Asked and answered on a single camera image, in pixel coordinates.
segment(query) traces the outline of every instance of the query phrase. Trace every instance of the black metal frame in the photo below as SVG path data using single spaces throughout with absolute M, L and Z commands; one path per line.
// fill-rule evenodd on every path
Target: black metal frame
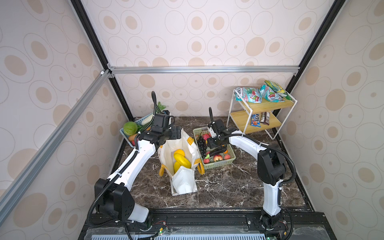
M 296 85 L 297 81 L 303 74 L 305 68 L 309 64 L 311 58 L 313 57 L 315 51 L 319 47 L 321 41 L 323 40 L 324 36 L 326 35 L 327 31 L 329 30 L 330 26 L 332 25 L 334 19 L 336 18 L 337 14 L 339 13 L 341 7 L 344 5 L 346 0 L 335 0 L 332 4 L 328 14 L 326 15 L 323 23 L 321 24 L 318 32 L 316 33 L 312 43 L 310 44 L 307 52 L 305 53 L 302 61 L 300 62 L 300 70 L 297 74 L 295 74 L 291 81 L 289 82 L 286 90 L 288 92 L 291 92 Z M 89 40 L 91 41 L 91 44 L 93 45 L 93 48 L 95 49 L 95 52 L 98 56 L 98 58 L 101 61 L 101 64 L 104 69 L 108 69 L 108 60 L 104 54 L 104 51 L 101 47 L 101 44 L 95 34 L 95 31 L 92 27 L 92 24 L 85 12 L 84 6 L 82 5 L 80 0 L 71 0 L 72 5 L 79 16 L 80 22 L 82 23 Z M 128 118 L 130 121 L 133 121 L 133 115 L 128 107 L 128 104 L 122 94 L 122 91 L 116 81 L 116 78 L 113 77 L 110 79 L 112 87 L 114 88 L 119 101 L 126 112 Z M 279 110 L 275 110 L 273 113 L 274 115 L 277 115 Z M 286 152 L 285 146 L 283 142 L 281 141 L 281 138 L 279 135 L 277 135 L 278 143 L 281 147 L 281 149 Z M 121 145 L 121 148 L 119 150 L 119 153 L 117 155 L 115 164 L 113 169 L 116 169 L 118 167 L 118 164 L 122 158 L 124 148 L 126 145 L 126 141 Z M 303 199 L 306 203 L 305 207 L 294 207 L 290 208 L 293 216 L 293 221 L 295 223 L 295 226 L 298 225 L 307 225 L 307 226 L 319 226 L 323 225 L 325 229 L 328 232 L 329 237 L 331 240 L 336 239 L 331 226 L 329 225 L 326 217 L 323 213 L 315 212 L 314 208 L 306 194 L 306 191 L 298 177 L 296 177 L 296 183 L 300 189 L 300 192 L 302 193 Z M 151 213 L 153 214 L 154 219 L 156 220 L 163 220 L 164 218 L 168 219 L 167 224 L 172 227 L 192 227 L 192 226 L 240 226 L 240 227 L 248 227 L 251 228 L 248 225 L 248 220 L 251 219 L 257 219 L 260 217 L 262 208 L 255 208 L 255 209 L 214 209 L 214 208 L 208 208 L 208 209 L 184 209 L 184 208 L 177 208 L 177 209 L 151 209 Z M 94 214 L 93 222 L 103 222 L 108 217 L 102 215 L 102 214 Z M 287 218 L 287 215 L 284 213 L 284 218 L 289 222 L 289 218 Z M 106 225 L 106 227 L 121 227 L 121 223 L 111 223 Z M 130 225 L 130 230 L 133 230 L 135 232 L 140 232 L 140 230 L 137 228 L 135 224 Z M 88 229 L 88 226 L 85 224 L 81 234 L 79 236 L 79 239 L 83 239 L 86 231 Z
M 103 48 L 101 47 L 101 44 L 99 42 L 99 39 L 97 38 L 97 35 L 92 27 L 91 21 L 88 18 L 87 13 L 85 12 L 84 6 L 81 3 L 81 0 L 71 0 L 73 8 L 75 9 L 81 24 L 83 25 L 83 28 L 85 32 L 88 35 L 89 40 L 91 41 L 91 44 L 97 54 L 97 57 L 99 58 L 101 65 L 104 69 L 109 69 L 108 67 L 108 59 L 104 54 Z M 130 121 L 133 121 L 133 115 L 131 113 L 131 110 L 129 109 L 129 106 L 127 104 L 127 101 L 125 100 L 124 95 L 122 94 L 121 88 L 116 80 L 116 78 L 113 76 L 109 79 L 111 82 L 111 85 L 121 103 L 121 106 L 123 107 L 125 113 L 127 114 L 127 117 Z

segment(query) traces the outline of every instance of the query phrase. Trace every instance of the green plastic basket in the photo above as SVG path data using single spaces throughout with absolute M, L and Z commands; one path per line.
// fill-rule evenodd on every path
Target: green plastic basket
M 194 135 L 196 144 L 197 144 L 196 135 L 207 134 L 207 133 L 209 133 L 208 127 L 199 127 L 199 128 L 193 129 L 193 135 Z M 227 145 L 227 150 L 228 150 L 229 156 L 231 156 L 230 159 L 222 160 L 222 161 L 218 161 L 218 162 L 210 162 L 208 164 L 203 163 L 204 169 L 221 167 L 221 166 L 225 166 L 225 165 L 229 165 L 229 164 L 233 163 L 233 161 L 236 159 L 236 156 L 235 156 L 235 153 L 233 152 L 232 146 L 230 144 Z

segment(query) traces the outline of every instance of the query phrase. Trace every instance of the horizontal metal bar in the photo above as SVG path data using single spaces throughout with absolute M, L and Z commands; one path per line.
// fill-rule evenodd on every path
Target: horizontal metal bar
M 297 73 L 299 66 L 209 66 L 209 67 L 111 67 L 112 74 L 132 73 Z
M 71 130 L 77 119 L 89 105 L 101 85 L 111 74 L 109 70 L 104 70 L 102 75 L 93 81 L 91 86 L 83 94 L 80 100 L 73 106 L 66 118 L 57 126 L 54 132 L 50 135 L 44 145 L 35 154 L 30 164 L 24 171 L 15 179 L 0 202 L 0 226 L 6 220 L 13 208 L 19 202 L 23 194 L 32 184 L 33 180 L 39 174 L 44 165 L 48 162 L 52 154 L 55 152 L 61 141 Z

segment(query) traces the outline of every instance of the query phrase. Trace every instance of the wooden shelf board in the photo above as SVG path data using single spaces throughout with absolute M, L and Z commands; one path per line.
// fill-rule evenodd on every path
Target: wooden shelf board
M 244 132 L 245 124 L 247 123 L 248 113 L 246 111 L 237 111 L 230 114 L 232 120 L 235 122 L 236 126 L 240 131 Z M 280 127 L 281 122 L 270 112 L 269 125 L 260 123 L 261 127 L 251 126 L 251 121 L 248 123 L 248 127 L 245 131 L 245 134 L 263 131 L 273 127 Z
M 288 108 L 288 107 L 293 106 L 293 102 L 291 100 L 287 100 L 287 99 L 284 99 L 284 100 L 285 100 L 285 102 L 273 103 L 273 102 L 269 102 L 268 100 L 262 98 L 261 103 L 248 103 L 248 105 L 251 107 L 253 114 L 262 113 L 262 112 L 269 112 L 269 111 L 273 111 L 276 109 Z M 245 109 L 248 110 L 248 107 L 245 105 L 245 103 L 243 101 L 239 101 L 239 102 L 241 105 L 243 105 L 243 107 Z

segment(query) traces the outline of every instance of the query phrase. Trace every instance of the brown snack packet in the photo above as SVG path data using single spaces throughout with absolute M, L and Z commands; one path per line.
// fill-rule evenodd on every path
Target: brown snack packet
M 260 123 L 269 125 L 269 114 L 270 114 L 269 112 L 263 112 L 262 117 L 260 119 Z

